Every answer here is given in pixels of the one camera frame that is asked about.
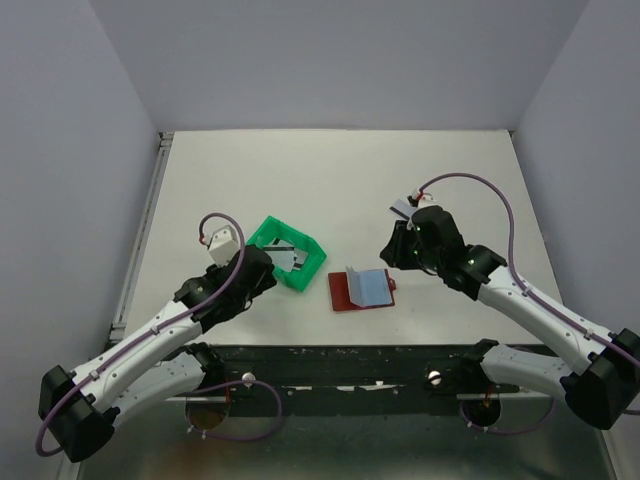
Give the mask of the green plastic card tray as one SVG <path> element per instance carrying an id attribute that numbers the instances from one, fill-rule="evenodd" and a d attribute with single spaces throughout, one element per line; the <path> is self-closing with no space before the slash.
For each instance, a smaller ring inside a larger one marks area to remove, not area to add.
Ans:
<path id="1" fill-rule="evenodd" d="M 320 270 L 320 267 L 327 258 L 327 254 L 311 236 L 295 229 L 273 216 L 268 216 L 261 223 L 261 225 L 251 235 L 247 244 L 255 245 L 259 249 L 263 250 L 264 246 L 270 244 L 276 238 L 288 242 L 308 253 L 306 262 L 299 271 L 285 273 L 273 264 L 274 276 L 282 285 L 298 292 L 303 292 L 310 284 L 315 274 Z"/>

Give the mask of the red card holder wallet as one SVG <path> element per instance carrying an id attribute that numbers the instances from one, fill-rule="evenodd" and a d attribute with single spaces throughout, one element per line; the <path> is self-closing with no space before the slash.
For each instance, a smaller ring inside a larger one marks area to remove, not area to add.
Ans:
<path id="1" fill-rule="evenodd" d="M 345 271 L 328 274 L 331 307 L 334 312 L 364 311 L 393 307 L 395 281 L 387 269 Z"/>

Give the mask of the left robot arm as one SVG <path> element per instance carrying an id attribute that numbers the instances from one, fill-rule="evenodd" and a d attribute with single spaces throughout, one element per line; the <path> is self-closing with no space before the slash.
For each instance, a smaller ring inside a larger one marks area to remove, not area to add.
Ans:
<path id="1" fill-rule="evenodd" d="M 73 463 L 98 452 L 118 426 L 169 397 L 214 393 L 226 380 L 223 361 L 197 337 L 246 311 L 274 287 L 270 256 L 254 245 L 225 266 L 186 280 L 150 321 L 96 358 L 42 378 L 36 439 L 50 432 Z"/>

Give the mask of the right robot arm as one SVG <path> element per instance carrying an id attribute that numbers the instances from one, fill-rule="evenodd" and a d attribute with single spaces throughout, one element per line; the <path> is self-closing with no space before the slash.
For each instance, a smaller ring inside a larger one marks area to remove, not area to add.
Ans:
<path id="1" fill-rule="evenodd" d="M 502 256 L 466 243 L 439 205 L 397 202 L 390 210 L 397 219 L 380 253 L 389 267 L 439 277 L 448 288 L 510 318 L 557 356 L 489 343 L 480 357 L 460 367 L 467 389 L 517 385 L 563 401 L 594 428 L 608 430 L 616 423 L 639 393 L 638 334 L 627 328 L 612 332 L 541 293 Z"/>

